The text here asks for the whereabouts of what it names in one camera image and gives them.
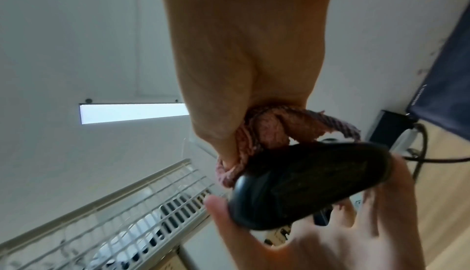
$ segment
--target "wire rack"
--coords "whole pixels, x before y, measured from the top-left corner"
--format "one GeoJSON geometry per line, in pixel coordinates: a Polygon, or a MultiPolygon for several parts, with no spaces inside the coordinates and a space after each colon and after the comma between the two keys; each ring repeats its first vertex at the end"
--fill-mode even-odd
{"type": "Polygon", "coordinates": [[[222,195],[190,160],[0,245],[0,270],[134,270],[154,265],[222,195]]]}

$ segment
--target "dark blue fabric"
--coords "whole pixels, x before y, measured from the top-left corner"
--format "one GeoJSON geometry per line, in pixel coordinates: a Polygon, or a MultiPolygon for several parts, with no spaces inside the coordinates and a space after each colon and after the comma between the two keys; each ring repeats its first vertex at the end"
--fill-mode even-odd
{"type": "Polygon", "coordinates": [[[407,111],[470,141],[470,6],[407,111]]]}

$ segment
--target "power cord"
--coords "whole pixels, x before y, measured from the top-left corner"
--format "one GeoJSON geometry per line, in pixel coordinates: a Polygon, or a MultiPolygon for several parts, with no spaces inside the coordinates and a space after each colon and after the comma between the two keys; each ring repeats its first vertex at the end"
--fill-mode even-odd
{"type": "Polygon", "coordinates": [[[418,179],[420,175],[421,168],[423,167],[424,163],[432,163],[432,164],[455,164],[455,163],[465,163],[470,162],[470,157],[462,157],[462,158],[426,158],[427,153],[427,144],[428,144],[428,134],[426,127],[421,123],[415,123],[413,126],[418,132],[421,133],[423,136],[423,148],[421,153],[418,156],[409,157],[404,156],[403,158],[407,161],[411,162],[418,162],[416,167],[413,171],[413,179],[418,179]]]}

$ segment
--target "black handheld device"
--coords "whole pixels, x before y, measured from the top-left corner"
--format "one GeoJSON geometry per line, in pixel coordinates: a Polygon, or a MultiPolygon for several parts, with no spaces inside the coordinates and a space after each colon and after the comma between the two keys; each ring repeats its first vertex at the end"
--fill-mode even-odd
{"type": "Polygon", "coordinates": [[[266,150],[250,158],[229,201],[240,226],[270,230],[386,180],[389,150],[372,143],[311,143],[266,150]]]}

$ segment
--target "wooden floor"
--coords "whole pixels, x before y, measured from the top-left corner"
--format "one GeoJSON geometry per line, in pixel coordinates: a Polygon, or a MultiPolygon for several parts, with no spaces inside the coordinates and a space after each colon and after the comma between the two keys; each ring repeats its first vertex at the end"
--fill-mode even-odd
{"type": "MultiPolygon", "coordinates": [[[[470,156],[469,141],[422,123],[429,132],[428,158],[470,156]]],[[[421,140],[414,148],[421,149],[421,140]]],[[[424,164],[416,192],[427,269],[470,269],[470,163],[424,164]]]]}

